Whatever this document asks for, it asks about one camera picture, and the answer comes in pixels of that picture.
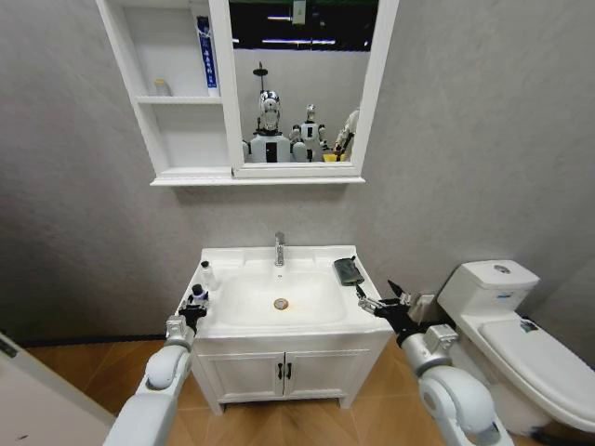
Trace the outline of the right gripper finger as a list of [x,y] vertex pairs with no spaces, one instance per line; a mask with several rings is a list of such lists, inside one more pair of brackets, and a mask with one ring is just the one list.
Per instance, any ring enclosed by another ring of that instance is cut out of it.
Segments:
[[383,302],[368,297],[359,284],[355,285],[355,292],[358,298],[358,306],[361,309],[376,317],[382,317],[384,309],[387,307]]
[[400,305],[410,307],[412,302],[412,296],[407,293],[399,284],[388,280],[388,284],[392,292],[395,294],[396,300]]

